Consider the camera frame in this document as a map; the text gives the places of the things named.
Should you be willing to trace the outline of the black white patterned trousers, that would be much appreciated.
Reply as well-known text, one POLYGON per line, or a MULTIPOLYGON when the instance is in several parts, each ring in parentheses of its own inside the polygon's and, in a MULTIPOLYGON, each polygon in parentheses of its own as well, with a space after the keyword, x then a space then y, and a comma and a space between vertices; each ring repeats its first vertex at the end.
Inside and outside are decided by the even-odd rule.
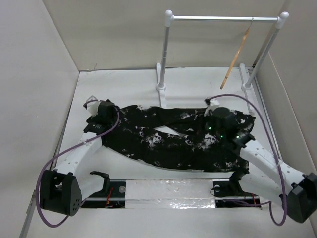
MULTIPOLYGON (((220 139, 204 131, 203 108, 119 108, 119 124, 102 144, 130 159, 171 170, 209 173, 248 169, 246 160, 226 151, 220 139)), ((255 117, 240 111, 238 128, 251 132, 255 117)))

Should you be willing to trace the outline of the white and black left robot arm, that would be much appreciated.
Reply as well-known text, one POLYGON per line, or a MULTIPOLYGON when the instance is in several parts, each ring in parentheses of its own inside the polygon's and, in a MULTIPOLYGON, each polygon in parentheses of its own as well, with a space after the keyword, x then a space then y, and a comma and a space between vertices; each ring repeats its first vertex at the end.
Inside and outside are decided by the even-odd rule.
POLYGON ((66 216, 74 216, 85 199, 93 194, 106 196, 110 192, 109 174, 91 171, 84 167, 102 147, 102 138, 112 132, 119 124, 119 107, 110 100, 91 97, 84 108, 96 119, 88 123, 80 142, 59 156, 66 158, 53 170, 43 168, 40 172, 36 191, 37 209, 48 210, 66 216))

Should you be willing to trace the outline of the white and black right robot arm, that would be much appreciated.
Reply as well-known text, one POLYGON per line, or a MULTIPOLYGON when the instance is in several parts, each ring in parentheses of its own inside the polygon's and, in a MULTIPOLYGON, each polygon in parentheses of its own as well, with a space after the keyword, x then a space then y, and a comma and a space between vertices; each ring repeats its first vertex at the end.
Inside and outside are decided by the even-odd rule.
POLYGON ((317 209, 317 176, 291 167, 266 150, 250 133, 238 128, 236 114, 225 107, 209 106, 205 129, 216 132, 221 146, 261 172, 235 172, 229 189, 234 195, 253 193, 280 206, 289 218, 305 222, 317 209))

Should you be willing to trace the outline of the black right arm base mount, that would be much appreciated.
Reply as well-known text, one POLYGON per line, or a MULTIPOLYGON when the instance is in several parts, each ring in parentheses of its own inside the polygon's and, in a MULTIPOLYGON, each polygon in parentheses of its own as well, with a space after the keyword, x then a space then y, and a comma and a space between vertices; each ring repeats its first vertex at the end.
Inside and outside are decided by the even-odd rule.
POLYGON ((260 198, 257 195, 244 192, 227 179, 216 179, 212 181, 212 184, 210 194, 215 198, 216 208, 251 208, 255 205, 261 207, 260 198))

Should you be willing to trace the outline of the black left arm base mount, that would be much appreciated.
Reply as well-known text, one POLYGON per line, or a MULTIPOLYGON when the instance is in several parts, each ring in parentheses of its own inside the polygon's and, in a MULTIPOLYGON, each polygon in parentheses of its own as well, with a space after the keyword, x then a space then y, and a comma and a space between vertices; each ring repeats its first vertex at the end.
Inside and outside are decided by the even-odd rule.
POLYGON ((96 192, 85 199, 81 208, 125 208, 126 180, 111 180, 108 192, 96 192))

